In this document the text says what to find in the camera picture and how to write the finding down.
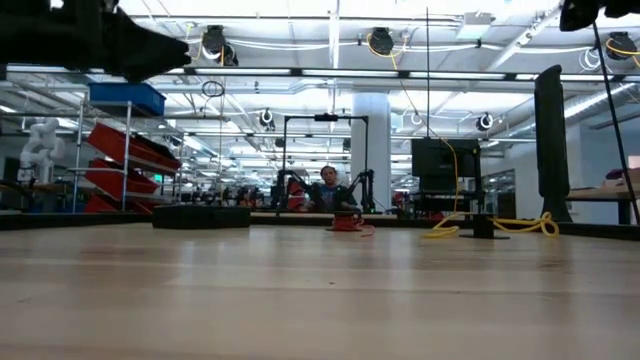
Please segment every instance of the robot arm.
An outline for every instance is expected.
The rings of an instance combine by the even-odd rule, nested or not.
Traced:
[[[371,169],[360,172],[347,189],[341,189],[341,191],[336,194],[336,205],[348,202],[349,198],[353,196],[353,192],[356,190],[358,184],[362,184],[362,209],[364,212],[375,211],[376,205],[373,200],[374,174],[374,171]]]
[[[20,171],[18,181],[32,182],[37,179],[41,184],[48,184],[53,169],[54,159],[64,157],[64,140],[56,137],[55,130],[58,127],[57,119],[50,119],[47,122],[39,121],[30,127],[31,135],[29,141],[22,148],[20,153]],[[35,176],[35,166],[39,165],[39,176]]]
[[[278,189],[278,191],[280,192],[280,204],[279,204],[279,208],[283,209],[286,207],[286,203],[287,203],[287,198],[288,198],[288,188],[285,188],[284,186],[284,179],[285,176],[291,176],[291,178],[296,181],[300,187],[307,193],[309,194],[309,197],[311,198],[311,201],[313,201],[316,204],[317,208],[324,208],[324,203],[322,202],[322,196],[320,196],[320,188],[317,186],[317,184],[313,184],[313,185],[309,185],[307,184],[302,177],[300,177],[300,175],[298,175],[295,171],[293,170],[279,170],[278,171],[278,180],[276,183],[276,188]]]

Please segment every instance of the red cable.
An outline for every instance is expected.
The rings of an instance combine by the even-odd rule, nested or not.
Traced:
[[[360,237],[370,237],[376,233],[376,229],[371,225],[364,225],[362,218],[353,218],[352,216],[338,216],[333,217],[333,224],[331,230],[342,232],[354,232],[369,229],[370,232],[360,235]]]

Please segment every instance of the white column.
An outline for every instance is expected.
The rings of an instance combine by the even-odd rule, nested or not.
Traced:
[[[373,196],[377,211],[391,208],[391,107],[387,94],[355,93],[351,107],[353,116],[369,116],[368,168],[375,171]],[[364,170],[365,124],[351,121],[351,178]],[[360,204],[360,187],[353,194]]]

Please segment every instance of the blue bin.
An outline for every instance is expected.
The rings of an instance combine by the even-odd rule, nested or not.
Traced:
[[[126,116],[129,101],[133,104],[133,116],[163,116],[165,100],[162,94],[148,84],[89,84],[91,105],[114,116]]]

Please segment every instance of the computer screen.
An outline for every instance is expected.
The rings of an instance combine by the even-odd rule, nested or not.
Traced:
[[[474,154],[480,152],[477,139],[447,140],[458,162],[458,177],[475,176]],[[454,177],[453,152],[440,139],[411,140],[411,173],[419,177]]]

